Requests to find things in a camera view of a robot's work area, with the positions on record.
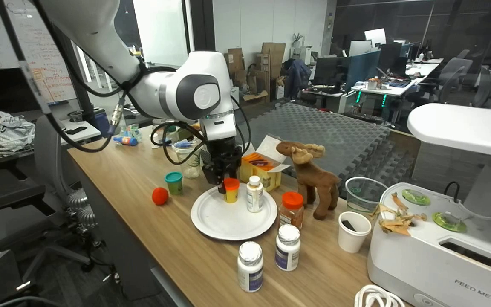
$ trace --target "orange ball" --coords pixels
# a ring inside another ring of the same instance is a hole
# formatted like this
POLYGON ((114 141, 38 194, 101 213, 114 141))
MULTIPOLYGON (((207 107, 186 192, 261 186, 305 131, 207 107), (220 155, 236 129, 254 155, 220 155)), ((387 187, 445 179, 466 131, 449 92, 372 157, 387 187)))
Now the orange ball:
POLYGON ((169 192, 166 187, 155 187, 154 189, 154 194, 152 194, 152 199, 157 206, 164 206, 169 199, 169 192))

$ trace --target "rope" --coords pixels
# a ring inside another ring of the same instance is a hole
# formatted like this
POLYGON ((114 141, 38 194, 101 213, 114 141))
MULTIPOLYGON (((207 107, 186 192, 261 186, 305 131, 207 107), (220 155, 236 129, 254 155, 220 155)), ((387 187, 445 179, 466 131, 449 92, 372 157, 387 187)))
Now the rope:
POLYGON ((36 126, 22 117, 0 112, 0 158, 17 155, 33 145, 36 126))
POLYGON ((357 295, 355 295, 355 307, 404 307, 404 302, 391 293, 386 291, 380 286, 375 284, 365 284, 357 295))

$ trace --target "stuffed toy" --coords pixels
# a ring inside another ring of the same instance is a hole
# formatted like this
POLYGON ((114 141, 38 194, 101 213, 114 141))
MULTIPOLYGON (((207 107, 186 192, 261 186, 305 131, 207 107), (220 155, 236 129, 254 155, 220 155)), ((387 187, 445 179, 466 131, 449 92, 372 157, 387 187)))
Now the stuffed toy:
POLYGON ((317 143, 282 141, 276 150, 292 158, 297 170, 299 192, 307 204, 314 203, 317 189, 319 204, 314 218, 324 220, 329 209, 336 208, 341 184, 338 175, 312 163, 314 158, 326 155, 326 146, 317 143))

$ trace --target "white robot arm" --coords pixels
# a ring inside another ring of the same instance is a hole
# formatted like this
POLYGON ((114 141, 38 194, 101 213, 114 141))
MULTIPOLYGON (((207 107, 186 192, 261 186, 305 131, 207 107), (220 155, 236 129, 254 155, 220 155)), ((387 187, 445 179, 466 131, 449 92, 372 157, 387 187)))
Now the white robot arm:
POLYGON ((195 51, 176 71, 142 73, 114 29, 120 0, 39 0, 48 20, 67 34, 118 83, 140 80, 130 88, 135 107, 152 117, 200 119, 213 162, 208 180, 236 175, 236 121, 232 82, 224 54, 195 51))

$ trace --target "bowl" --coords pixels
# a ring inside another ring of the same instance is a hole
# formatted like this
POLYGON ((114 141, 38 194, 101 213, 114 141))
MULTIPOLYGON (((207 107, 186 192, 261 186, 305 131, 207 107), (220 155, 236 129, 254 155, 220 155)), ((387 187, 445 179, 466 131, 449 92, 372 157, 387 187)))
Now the bowl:
POLYGON ((350 177, 345 182, 348 208, 374 213, 387 186, 372 177, 350 177))

